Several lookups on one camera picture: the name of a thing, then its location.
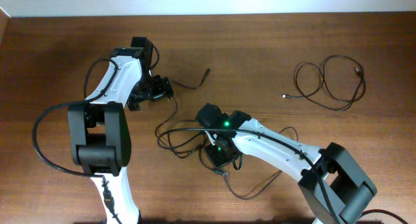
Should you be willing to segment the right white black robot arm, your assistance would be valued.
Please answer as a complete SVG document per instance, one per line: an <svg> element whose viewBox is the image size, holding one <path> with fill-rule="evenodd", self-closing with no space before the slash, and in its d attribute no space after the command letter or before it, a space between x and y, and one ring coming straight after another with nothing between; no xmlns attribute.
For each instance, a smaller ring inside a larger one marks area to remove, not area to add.
<svg viewBox="0 0 416 224"><path fill-rule="evenodd" d="M214 167L238 156L259 158L293 178L315 223L355 223L377 194L376 185L341 145L323 149L274 132L249 114L231 115L207 103L196 115L211 142L207 150Z"/></svg>

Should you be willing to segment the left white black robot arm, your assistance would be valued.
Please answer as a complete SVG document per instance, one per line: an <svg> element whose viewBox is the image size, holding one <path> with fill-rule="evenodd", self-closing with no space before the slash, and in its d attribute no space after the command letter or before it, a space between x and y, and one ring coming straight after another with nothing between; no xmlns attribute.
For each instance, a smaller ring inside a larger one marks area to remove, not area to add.
<svg viewBox="0 0 416 224"><path fill-rule="evenodd" d="M105 207L104 223L141 221L127 176L132 143L124 108L137 111L143 101L173 96L168 78L151 72L155 51L150 40L138 36L130 47L115 48L97 88L68 107L71 157L95 184Z"/></svg>

